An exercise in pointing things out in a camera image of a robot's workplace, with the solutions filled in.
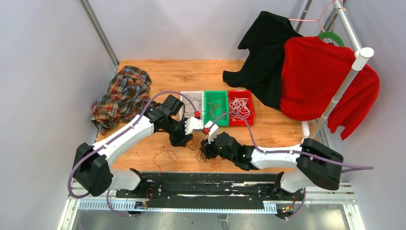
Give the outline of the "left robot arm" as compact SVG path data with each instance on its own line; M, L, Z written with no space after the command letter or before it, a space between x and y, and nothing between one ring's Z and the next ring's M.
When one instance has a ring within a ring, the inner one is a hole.
M68 179L69 194L84 198L125 189L135 198L143 197L147 185L142 182L141 174L137 170L111 169L114 162L133 145L158 131L169 134L171 145L185 147L193 138L193 131L204 129L198 110L189 118L179 121L173 118L184 104L172 94L170 91L164 103L153 105L149 101L139 115L105 140L78 146Z

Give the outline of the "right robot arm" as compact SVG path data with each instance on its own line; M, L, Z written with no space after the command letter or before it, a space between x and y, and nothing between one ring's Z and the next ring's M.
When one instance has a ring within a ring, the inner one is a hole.
M281 200L310 186L338 190L344 160L341 154L311 138L295 146L257 149L255 146L241 145L226 132L213 140L201 141L200 150L207 159L221 157L245 171L289 168L289 172L278 174L273 187L275 196Z

